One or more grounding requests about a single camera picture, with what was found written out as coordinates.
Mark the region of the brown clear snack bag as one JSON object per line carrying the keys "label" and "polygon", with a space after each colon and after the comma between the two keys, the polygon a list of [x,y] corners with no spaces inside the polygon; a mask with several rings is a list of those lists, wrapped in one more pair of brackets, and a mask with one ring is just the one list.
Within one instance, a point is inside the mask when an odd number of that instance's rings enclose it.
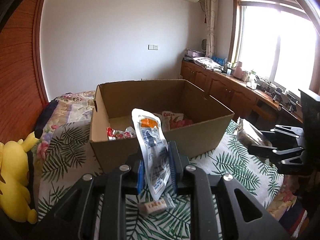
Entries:
{"label": "brown clear snack bag", "polygon": [[255,126],[243,118],[238,118],[234,134],[245,148],[252,145],[272,146],[271,142]]}

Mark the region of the silver orange snack pouch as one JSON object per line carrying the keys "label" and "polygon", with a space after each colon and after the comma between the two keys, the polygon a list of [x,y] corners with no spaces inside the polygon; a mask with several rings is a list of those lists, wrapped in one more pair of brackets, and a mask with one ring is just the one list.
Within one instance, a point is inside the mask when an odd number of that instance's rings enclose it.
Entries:
{"label": "silver orange snack pouch", "polygon": [[161,120],[154,114],[135,108],[132,122],[143,156],[145,175],[153,200],[161,198],[170,178],[168,143]]}

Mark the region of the small beige snack bar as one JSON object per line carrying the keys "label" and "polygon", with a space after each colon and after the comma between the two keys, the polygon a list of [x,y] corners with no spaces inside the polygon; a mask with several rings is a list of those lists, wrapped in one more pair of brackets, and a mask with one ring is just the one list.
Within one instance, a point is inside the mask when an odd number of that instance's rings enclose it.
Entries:
{"label": "small beige snack bar", "polygon": [[157,201],[138,203],[137,208],[142,215],[148,217],[149,215],[156,215],[166,210],[171,210],[175,208],[175,204],[170,194],[167,193]]}

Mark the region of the wooden cabinet desk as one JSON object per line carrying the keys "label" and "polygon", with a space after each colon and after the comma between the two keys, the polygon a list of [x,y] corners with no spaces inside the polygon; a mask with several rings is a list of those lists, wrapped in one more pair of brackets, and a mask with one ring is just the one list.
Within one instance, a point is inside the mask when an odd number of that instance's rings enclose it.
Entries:
{"label": "wooden cabinet desk", "polygon": [[208,95],[219,100],[234,112],[234,120],[246,118],[257,121],[278,122],[284,111],[278,102],[260,90],[252,90],[232,76],[204,69],[195,63],[182,61],[180,75]]}

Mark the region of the red white snack bag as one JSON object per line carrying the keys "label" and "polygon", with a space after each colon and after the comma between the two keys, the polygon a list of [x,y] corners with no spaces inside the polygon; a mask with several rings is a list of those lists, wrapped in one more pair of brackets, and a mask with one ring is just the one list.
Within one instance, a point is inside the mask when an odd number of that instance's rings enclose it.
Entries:
{"label": "red white snack bag", "polygon": [[193,124],[193,120],[186,118],[183,113],[163,111],[161,114],[154,113],[154,115],[159,117],[159,119],[161,120],[163,132]]}

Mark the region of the red white snack pack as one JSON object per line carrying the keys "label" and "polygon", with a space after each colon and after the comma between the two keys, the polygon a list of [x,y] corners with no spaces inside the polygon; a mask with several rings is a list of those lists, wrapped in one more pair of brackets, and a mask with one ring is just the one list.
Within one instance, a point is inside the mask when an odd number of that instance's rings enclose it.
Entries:
{"label": "red white snack pack", "polygon": [[122,139],[130,139],[136,137],[135,130],[129,126],[125,129],[125,131],[112,129],[111,127],[108,127],[106,129],[108,140],[122,140]]}

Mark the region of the yellow Pikachu plush toy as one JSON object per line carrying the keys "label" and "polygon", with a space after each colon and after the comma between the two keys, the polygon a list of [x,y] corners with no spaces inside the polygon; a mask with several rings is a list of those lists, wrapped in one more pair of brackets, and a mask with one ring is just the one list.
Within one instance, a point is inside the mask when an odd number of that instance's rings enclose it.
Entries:
{"label": "yellow Pikachu plush toy", "polygon": [[37,212],[31,203],[29,164],[27,152],[38,142],[35,132],[26,139],[1,143],[1,210],[12,220],[20,223],[37,222]]}

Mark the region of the floral quilt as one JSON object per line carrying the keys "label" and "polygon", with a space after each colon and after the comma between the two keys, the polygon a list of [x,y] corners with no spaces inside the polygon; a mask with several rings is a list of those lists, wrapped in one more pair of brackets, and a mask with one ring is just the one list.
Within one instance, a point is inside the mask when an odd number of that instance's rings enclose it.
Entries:
{"label": "floral quilt", "polygon": [[38,117],[35,129],[42,129],[42,136],[31,149],[35,161],[46,159],[46,150],[53,133],[60,126],[91,119],[95,91],[66,93],[53,99]]}

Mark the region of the stack of papers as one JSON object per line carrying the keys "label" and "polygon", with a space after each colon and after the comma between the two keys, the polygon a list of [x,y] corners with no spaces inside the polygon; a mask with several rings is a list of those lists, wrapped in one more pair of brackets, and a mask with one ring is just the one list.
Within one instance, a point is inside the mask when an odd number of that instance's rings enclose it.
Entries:
{"label": "stack of papers", "polygon": [[193,62],[204,69],[221,69],[222,66],[209,57],[194,57]]}

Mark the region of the wooden headboard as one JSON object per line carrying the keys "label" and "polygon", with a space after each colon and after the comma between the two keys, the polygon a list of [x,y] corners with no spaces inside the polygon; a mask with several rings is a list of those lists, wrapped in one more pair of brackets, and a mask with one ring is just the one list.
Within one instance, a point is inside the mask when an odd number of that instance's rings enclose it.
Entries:
{"label": "wooden headboard", "polygon": [[24,139],[48,104],[40,62],[44,0],[16,0],[1,25],[1,142]]}

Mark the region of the patterned curtain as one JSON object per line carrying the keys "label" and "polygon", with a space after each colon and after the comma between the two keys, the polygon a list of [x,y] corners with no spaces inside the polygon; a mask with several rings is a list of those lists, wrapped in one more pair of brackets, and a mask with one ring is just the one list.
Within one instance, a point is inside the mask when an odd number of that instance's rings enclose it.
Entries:
{"label": "patterned curtain", "polygon": [[218,0],[205,0],[206,26],[207,26],[207,45],[206,57],[215,55],[215,26],[217,20]]}

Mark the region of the window with wooden frame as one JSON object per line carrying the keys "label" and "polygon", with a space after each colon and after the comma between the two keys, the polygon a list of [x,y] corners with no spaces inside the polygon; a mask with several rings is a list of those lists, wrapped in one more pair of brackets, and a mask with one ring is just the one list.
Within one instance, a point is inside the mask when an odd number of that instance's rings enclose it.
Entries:
{"label": "window with wooden frame", "polygon": [[296,95],[319,93],[319,34],[296,0],[233,0],[228,58]]}

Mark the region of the white wall switch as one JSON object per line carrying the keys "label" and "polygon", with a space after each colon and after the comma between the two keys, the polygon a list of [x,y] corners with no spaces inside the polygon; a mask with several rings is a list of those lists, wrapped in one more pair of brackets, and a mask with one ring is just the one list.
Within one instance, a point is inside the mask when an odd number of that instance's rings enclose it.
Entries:
{"label": "white wall switch", "polygon": [[148,45],[148,50],[158,50],[158,45],[149,44]]}

